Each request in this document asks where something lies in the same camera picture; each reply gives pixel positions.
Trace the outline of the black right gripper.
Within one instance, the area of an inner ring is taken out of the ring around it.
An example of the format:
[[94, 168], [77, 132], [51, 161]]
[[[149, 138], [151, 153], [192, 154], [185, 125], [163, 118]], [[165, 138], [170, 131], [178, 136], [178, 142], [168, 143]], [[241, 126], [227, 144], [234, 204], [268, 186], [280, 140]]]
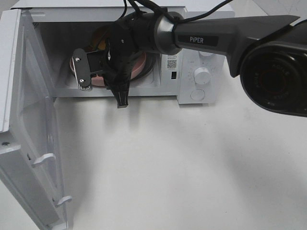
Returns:
[[131, 73], [139, 58], [139, 46], [134, 39], [136, 22], [136, 19], [120, 19], [108, 25], [110, 34], [106, 48], [87, 52], [91, 78], [99, 73], [103, 75], [117, 101], [117, 108], [129, 105]]

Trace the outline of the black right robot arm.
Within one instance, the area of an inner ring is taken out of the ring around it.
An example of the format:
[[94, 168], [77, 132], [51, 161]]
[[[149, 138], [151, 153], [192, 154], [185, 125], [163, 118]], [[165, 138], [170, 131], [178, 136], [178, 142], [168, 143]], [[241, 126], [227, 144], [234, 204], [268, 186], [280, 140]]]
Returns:
[[186, 22], [177, 12], [131, 13], [109, 26], [106, 47], [86, 54], [120, 107], [128, 104], [132, 69], [143, 52], [182, 49], [224, 55], [247, 96], [271, 112], [307, 115], [307, 22], [297, 16], [255, 16]]

